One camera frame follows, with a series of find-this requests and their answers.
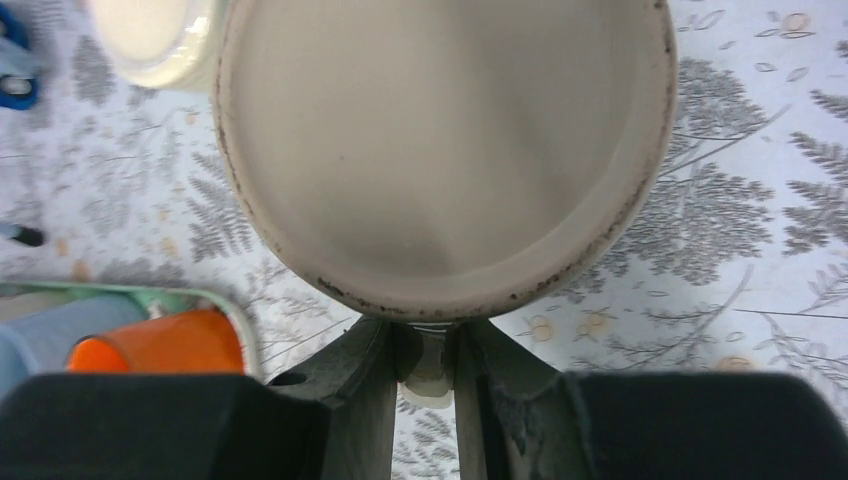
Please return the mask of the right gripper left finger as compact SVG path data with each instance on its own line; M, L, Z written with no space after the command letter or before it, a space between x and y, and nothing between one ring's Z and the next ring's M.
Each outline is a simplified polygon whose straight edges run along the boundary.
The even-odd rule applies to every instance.
M393 329L364 319L269 383L49 374L1 404L5 479L387 479Z

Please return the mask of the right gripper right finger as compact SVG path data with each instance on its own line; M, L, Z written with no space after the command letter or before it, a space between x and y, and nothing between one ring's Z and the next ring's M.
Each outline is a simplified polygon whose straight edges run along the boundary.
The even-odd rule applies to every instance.
M847 436L787 374L561 372L487 321L460 327L467 479L843 479Z

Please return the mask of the orange mug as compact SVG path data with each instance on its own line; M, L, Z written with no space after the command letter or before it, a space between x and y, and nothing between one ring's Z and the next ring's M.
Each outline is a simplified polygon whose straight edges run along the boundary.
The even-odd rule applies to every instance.
M87 336L70 350L70 372L245 374L241 344L229 319L201 309Z

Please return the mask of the seahorse pattern mug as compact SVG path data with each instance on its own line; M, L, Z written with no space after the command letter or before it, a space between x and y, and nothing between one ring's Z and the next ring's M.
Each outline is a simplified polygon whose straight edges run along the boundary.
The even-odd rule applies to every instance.
M234 1L213 90L267 247L359 312L491 318L582 275L645 201L665 1Z

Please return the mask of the light blue ribbed mug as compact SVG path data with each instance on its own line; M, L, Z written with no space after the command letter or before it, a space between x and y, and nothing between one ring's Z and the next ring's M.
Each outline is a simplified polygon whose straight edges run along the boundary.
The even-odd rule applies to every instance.
M147 311L122 294L74 299L35 292L1 300L1 393L29 377L64 369L81 339L144 321Z

